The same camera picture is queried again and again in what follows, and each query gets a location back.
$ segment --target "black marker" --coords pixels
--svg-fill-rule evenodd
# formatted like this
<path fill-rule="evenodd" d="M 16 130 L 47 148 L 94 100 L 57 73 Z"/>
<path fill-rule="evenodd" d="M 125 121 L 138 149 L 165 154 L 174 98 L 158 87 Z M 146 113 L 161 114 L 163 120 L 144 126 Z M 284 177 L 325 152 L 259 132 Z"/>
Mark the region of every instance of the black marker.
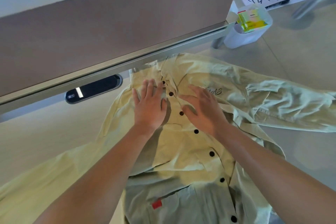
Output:
<path fill-rule="evenodd" d="M 272 5 L 268 5 L 268 6 L 266 6 L 265 8 L 266 8 L 266 9 L 269 9 L 269 8 L 271 8 L 271 7 L 275 7 L 275 6 L 278 6 L 278 5 L 285 5 L 285 4 L 289 3 L 290 1 L 291 1 L 291 0 L 283 0 L 283 1 L 280 1 L 280 2 L 278 2 L 278 3 L 272 4 Z"/>

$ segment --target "plastic container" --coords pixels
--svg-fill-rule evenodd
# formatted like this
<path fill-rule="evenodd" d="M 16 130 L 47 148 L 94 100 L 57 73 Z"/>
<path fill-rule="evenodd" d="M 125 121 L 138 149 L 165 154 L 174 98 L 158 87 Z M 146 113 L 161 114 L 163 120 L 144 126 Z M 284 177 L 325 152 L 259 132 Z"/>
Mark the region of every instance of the plastic container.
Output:
<path fill-rule="evenodd" d="M 268 11 L 262 5 L 253 4 L 240 8 L 240 11 L 253 10 L 258 7 L 258 12 L 261 18 L 268 24 L 266 27 L 256 29 L 253 32 L 244 33 L 240 24 L 233 26 L 229 34 L 224 39 L 224 44 L 230 49 L 237 48 L 242 45 L 250 44 L 258 40 L 273 24 L 273 19 L 269 15 Z"/>

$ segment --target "hand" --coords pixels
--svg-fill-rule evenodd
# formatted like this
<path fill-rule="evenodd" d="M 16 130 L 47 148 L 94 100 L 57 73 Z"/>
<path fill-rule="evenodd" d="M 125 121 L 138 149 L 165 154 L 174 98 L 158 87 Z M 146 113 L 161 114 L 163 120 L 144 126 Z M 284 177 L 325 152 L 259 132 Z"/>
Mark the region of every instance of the hand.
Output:
<path fill-rule="evenodd" d="M 153 94 L 154 79 L 149 82 L 144 80 L 141 89 L 141 99 L 139 100 L 136 89 L 132 89 L 133 99 L 135 102 L 134 125 L 144 128 L 154 133 L 162 124 L 167 112 L 167 100 L 162 100 L 163 83 L 159 82 L 156 93 Z"/>
<path fill-rule="evenodd" d="M 196 93 L 197 97 L 191 95 L 179 95 L 179 97 L 191 103 L 197 113 L 195 114 L 189 106 L 185 105 L 182 107 L 184 114 L 196 128 L 216 137 L 216 131 L 229 123 L 215 96 L 201 87 L 191 84 L 188 87 Z"/>

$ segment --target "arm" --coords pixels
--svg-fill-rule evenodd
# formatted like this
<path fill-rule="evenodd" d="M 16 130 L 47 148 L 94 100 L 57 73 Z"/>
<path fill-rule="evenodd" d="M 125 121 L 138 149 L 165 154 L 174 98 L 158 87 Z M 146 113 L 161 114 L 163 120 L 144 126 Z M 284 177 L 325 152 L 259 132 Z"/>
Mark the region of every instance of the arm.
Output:
<path fill-rule="evenodd" d="M 216 138 L 249 174 L 285 223 L 334 223 L 336 192 L 245 136 L 227 122 L 216 98 L 190 85 L 197 97 L 181 95 L 191 123 Z"/>
<path fill-rule="evenodd" d="M 166 116 L 165 99 L 161 107 L 162 82 L 154 95 L 153 83 L 154 80 L 143 82 L 141 100 L 133 89 L 135 122 L 129 132 L 56 199 L 35 224 L 110 222 L 137 157 Z"/>

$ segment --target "shirt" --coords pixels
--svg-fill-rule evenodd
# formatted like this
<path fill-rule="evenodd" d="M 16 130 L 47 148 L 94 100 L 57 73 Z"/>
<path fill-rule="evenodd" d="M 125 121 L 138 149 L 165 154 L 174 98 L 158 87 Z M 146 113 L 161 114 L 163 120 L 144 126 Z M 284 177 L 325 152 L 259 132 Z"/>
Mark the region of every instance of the shirt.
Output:
<path fill-rule="evenodd" d="M 268 223 L 271 206 L 245 170 L 213 137 L 181 113 L 180 94 L 194 84 L 216 96 L 228 121 L 284 157 L 259 124 L 336 131 L 335 92 L 253 73 L 195 54 L 178 54 L 131 71 L 95 142 L 69 150 L 0 188 L 0 222 L 32 223 L 110 150 L 134 124 L 132 88 L 165 82 L 167 116 L 137 159 L 124 191 L 130 223 Z"/>

